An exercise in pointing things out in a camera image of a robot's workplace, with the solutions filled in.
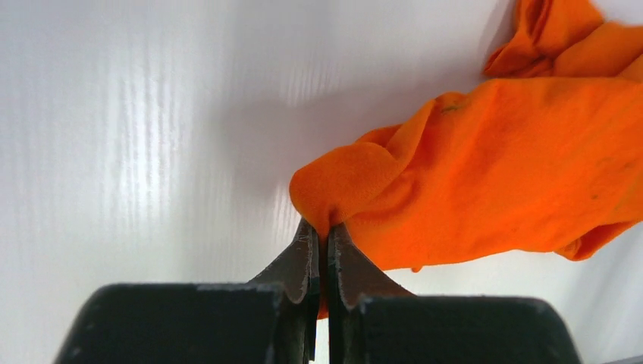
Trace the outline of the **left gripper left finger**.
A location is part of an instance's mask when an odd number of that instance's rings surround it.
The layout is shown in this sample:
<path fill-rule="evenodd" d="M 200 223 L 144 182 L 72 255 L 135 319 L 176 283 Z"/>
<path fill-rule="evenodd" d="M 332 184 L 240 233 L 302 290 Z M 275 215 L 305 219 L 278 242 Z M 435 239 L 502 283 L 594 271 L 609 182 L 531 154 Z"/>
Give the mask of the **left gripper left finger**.
<path fill-rule="evenodd" d="M 246 283 L 109 284 L 83 304 L 57 363 L 307 363 L 320 303 L 318 235 Z"/>

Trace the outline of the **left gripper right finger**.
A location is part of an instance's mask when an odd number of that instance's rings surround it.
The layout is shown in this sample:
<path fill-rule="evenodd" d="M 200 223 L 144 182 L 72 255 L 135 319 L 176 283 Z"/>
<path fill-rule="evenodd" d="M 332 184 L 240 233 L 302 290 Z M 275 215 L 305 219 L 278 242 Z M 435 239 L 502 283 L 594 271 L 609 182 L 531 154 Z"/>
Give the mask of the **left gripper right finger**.
<path fill-rule="evenodd" d="M 553 307 L 528 297 L 417 296 L 338 225 L 328 236 L 332 363 L 578 363 Z"/>

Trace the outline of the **orange t-shirt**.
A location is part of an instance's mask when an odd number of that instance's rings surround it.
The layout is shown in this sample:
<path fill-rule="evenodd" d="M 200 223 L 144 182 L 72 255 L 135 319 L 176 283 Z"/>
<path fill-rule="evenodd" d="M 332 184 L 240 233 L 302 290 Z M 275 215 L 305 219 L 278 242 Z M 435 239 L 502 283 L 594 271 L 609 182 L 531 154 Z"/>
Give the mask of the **orange t-shirt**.
<path fill-rule="evenodd" d="M 520 1 L 486 81 L 299 169 L 296 210 L 381 269 L 520 249 L 578 261 L 642 220 L 642 28 Z"/>

